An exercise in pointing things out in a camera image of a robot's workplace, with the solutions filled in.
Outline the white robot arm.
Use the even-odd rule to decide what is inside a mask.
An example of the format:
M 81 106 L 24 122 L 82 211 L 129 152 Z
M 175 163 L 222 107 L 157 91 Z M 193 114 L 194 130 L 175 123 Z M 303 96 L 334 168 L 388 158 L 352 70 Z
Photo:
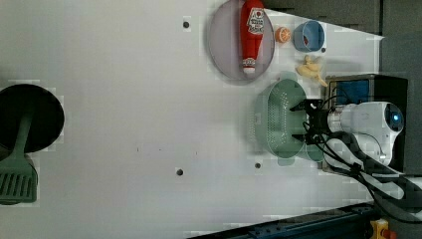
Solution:
M 323 100 L 305 99 L 292 107 L 304 112 L 305 132 L 295 139 L 315 145 L 337 174 L 351 177 L 370 193 L 416 215 L 421 212 L 421 179 L 392 168 L 393 147 L 404 130 L 400 108 L 388 102 L 348 104 L 327 109 Z

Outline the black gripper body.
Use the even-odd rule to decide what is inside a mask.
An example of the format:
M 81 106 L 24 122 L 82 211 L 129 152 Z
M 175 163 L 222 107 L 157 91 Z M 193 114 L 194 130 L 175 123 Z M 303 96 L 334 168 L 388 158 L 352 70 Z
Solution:
M 309 116 L 306 143 L 322 143 L 322 135 L 329 134 L 328 110 L 323 107 L 323 100 L 305 100 L 305 110 Z

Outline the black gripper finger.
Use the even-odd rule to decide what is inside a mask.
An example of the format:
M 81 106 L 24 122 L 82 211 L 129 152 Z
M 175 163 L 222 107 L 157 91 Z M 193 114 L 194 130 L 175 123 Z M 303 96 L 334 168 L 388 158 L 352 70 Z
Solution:
M 306 109 L 306 106 L 307 106 L 307 101 L 303 100 L 299 102 L 297 105 L 295 105 L 294 107 L 290 108 L 290 111 L 291 112 L 304 111 Z
M 299 141 L 306 141 L 307 134 L 292 134 L 292 137 Z

